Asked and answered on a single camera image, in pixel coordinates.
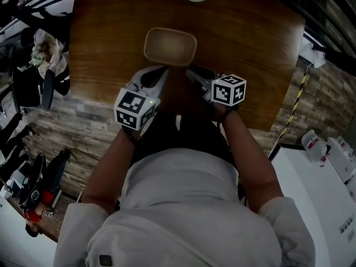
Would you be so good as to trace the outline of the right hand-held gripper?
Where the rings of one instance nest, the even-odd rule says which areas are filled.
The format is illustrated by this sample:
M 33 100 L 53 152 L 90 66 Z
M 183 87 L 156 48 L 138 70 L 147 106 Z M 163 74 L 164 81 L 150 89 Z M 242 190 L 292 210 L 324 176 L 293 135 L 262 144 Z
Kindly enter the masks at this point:
M 205 92 L 203 98 L 208 103 L 237 105 L 245 99 L 247 81 L 237 75 L 218 75 L 205 67 L 190 66 L 186 76 Z

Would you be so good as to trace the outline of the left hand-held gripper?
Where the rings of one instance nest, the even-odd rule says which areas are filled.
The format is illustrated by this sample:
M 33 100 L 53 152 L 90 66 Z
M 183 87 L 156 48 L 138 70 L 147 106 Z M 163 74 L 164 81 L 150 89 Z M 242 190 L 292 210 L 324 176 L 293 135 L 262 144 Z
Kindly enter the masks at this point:
M 136 72 L 119 91 L 113 107 L 115 121 L 136 131 L 142 129 L 160 104 L 159 95 L 168 73 L 168 67 L 162 65 Z

